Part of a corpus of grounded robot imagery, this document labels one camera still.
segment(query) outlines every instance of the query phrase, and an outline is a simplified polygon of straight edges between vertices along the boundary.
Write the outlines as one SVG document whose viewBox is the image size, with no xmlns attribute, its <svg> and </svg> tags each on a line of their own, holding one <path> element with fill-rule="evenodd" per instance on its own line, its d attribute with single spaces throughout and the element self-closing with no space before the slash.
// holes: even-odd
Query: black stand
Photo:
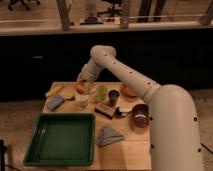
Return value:
<svg viewBox="0 0 213 171">
<path fill-rule="evenodd" d="M 35 0 L 35 1 L 38 5 L 40 5 L 39 0 Z M 16 4 L 17 2 L 21 2 L 21 4 L 26 8 L 26 10 L 30 10 L 30 7 L 24 2 L 24 0 L 10 0 L 10 3 L 8 5 L 8 9 L 10 11 L 12 11 L 13 10 L 12 5 Z"/>
<path fill-rule="evenodd" d="M 108 8 L 107 11 L 103 11 L 103 12 L 98 12 L 98 16 L 102 15 L 102 14 L 110 14 L 110 18 L 114 17 L 115 15 L 121 16 L 121 9 L 116 9 L 115 8 L 116 3 L 112 4 L 112 8 Z"/>
</svg>

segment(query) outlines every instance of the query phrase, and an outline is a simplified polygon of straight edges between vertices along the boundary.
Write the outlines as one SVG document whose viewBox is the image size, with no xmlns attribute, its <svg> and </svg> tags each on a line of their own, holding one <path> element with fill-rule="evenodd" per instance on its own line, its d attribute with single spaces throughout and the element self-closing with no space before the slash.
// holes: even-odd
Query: chair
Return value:
<svg viewBox="0 0 213 171">
<path fill-rule="evenodd" d="M 40 5 L 39 0 L 35 0 L 35 1 L 38 5 Z M 16 4 L 17 2 L 21 2 L 21 4 L 23 6 L 25 6 L 26 10 L 30 10 L 30 7 L 26 4 L 26 2 L 24 0 L 10 0 L 10 3 L 8 5 L 8 9 L 12 11 L 13 10 L 12 5 Z"/>
<path fill-rule="evenodd" d="M 109 17 L 114 17 L 115 15 L 121 16 L 121 9 L 116 9 L 116 5 L 121 6 L 122 0 L 102 0 L 112 4 L 111 8 L 108 8 L 107 11 L 98 12 L 98 16 L 102 14 L 109 14 Z"/>
</svg>

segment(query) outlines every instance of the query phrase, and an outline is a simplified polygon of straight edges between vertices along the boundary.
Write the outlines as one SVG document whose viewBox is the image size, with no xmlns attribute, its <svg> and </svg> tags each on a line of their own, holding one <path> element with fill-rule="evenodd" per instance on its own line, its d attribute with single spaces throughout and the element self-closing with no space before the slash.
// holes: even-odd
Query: gray towel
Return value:
<svg viewBox="0 0 213 171">
<path fill-rule="evenodd" d="M 96 145 L 103 147 L 108 144 L 112 144 L 118 141 L 122 141 L 124 136 L 109 126 L 103 126 L 101 128 L 101 134 L 96 140 Z"/>
</svg>

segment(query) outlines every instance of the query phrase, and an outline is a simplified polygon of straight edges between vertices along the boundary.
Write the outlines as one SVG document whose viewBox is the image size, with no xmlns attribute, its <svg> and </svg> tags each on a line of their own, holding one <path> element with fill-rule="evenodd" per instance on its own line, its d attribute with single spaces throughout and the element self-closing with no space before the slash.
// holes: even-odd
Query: green plastic tray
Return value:
<svg viewBox="0 0 213 171">
<path fill-rule="evenodd" d="M 93 114 L 42 114 L 25 154 L 25 166 L 88 166 L 93 162 Z"/>
</svg>

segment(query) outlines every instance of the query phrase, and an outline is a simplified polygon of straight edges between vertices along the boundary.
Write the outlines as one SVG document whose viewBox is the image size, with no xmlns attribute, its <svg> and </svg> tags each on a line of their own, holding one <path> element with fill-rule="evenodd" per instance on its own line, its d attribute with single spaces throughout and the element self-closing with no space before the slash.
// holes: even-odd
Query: cup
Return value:
<svg viewBox="0 0 213 171">
<path fill-rule="evenodd" d="M 108 88 L 104 85 L 100 85 L 96 89 L 98 102 L 103 102 L 107 96 Z"/>
<path fill-rule="evenodd" d="M 89 95 L 88 94 L 80 94 L 76 91 L 75 92 L 75 100 L 80 107 L 84 108 L 88 105 Z"/>
<path fill-rule="evenodd" d="M 110 90 L 108 96 L 109 96 L 109 106 L 114 107 L 118 101 L 118 97 L 120 96 L 119 91 Z"/>
</svg>

